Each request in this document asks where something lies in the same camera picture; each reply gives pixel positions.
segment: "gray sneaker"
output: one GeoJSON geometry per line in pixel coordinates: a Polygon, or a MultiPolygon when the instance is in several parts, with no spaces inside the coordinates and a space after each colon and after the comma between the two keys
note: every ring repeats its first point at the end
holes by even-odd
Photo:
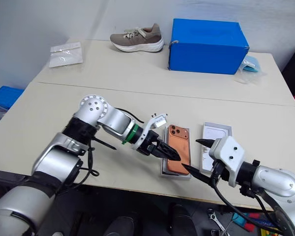
{"type": "Polygon", "coordinates": [[[124,52],[158,52],[163,48],[164,41],[158,24],[151,28],[125,30],[126,33],[112,34],[113,45],[124,52]]]}

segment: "shoelace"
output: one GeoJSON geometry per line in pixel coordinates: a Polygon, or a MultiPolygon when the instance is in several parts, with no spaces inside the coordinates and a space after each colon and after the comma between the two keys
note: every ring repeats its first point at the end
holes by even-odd
{"type": "Polygon", "coordinates": [[[141,34],[143,37],[145,37],[145,34],[144,32],[142,31],[141,28],[139,27],[136,27],[135,29],[125,29],[124,31],[126,34],[123,36],[123,38],[132,38],[132,37],[135,37],[139,34],[141,34]]]}

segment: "orange phone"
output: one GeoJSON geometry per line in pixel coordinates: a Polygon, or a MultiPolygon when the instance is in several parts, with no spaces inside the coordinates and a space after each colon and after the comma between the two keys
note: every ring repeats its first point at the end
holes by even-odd
{"type": "Polygon", "coordinates": [[[167,169],[181,175],[187,175],[189,172],[182,166],[183,164],[190,165],[190,145],[189,132],[185,128],[171,124],[168,131],[168,145],[174,148],[181,161],[167,161],[167,169]]]}

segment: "white shoe sole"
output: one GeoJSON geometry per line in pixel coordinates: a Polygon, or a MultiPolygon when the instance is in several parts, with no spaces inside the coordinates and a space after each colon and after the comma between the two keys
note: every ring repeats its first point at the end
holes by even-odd
{"type": "Polygon", "coordinates": [[[145,44],[138,44],[138,45],[134,45],[134,46],[121,46],[121,45],[118,45],[113,42],[112,42],[112,44],[116,48],[118,48],[124,52],[136,52],[136,51],[158,52],[163,48],[164,40],[163,40],[163,38],[161,38],[161,40],[159,40],[157,43],[145,43],[145,44]]]}

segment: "green ring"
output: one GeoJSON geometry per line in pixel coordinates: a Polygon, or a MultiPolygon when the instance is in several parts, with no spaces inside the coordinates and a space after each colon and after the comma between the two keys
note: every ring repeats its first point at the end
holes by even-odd
{"type": "Polygon", "coordinates": [[[131,139],[133,138],[133,136],[136,134],[137,130],[138,130],[138,125],[135,124],[133,130],[131,131],[131,133],[127,136],[126,140],[122,141],[122,144],[125,144],[127,142],[130,142],[131,139]]]}

